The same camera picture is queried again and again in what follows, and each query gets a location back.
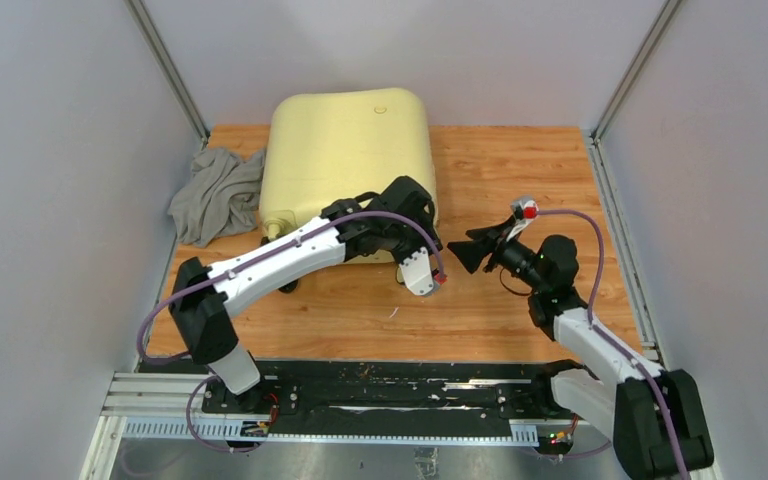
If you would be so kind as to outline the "cream suitcase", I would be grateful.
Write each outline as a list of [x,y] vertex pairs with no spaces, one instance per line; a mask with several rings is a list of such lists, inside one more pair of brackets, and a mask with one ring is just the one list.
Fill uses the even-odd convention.
[[273,115],[266,147],[258,209],[261,246],[298,229],[335,201],[381,193],[400,176],[413,178],[431,194],[436,230],[429,129],[415,94],[386,88],[284,100]]

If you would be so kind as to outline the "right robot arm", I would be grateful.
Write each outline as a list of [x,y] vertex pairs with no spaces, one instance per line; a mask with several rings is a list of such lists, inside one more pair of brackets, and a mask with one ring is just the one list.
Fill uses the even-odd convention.
[[503,225],[470,230],[449,250],[470,273],[500,267],[530,287],[528,313],[551,340],[579,358],[531,390],[544,417],[569,410],[612,444],[631,479],[688,475],[711,467],[715,453],[694,378],[668,370],[610,332],[575,287],[577,247],[563,235],[531,250]]

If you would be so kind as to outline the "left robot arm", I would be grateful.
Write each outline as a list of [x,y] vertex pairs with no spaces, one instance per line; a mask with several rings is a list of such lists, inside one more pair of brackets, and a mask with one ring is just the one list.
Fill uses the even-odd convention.
[[400,176],[381,193],[340,199],[298,229],[230,260],[186,261],[167,308],[196,365],[207,367],[243,413],[258,411],[266,386],[232,325],[265,295],[301,277],[357,257],[389,253],[405,287],[427,297],[445,279],[431,194]]

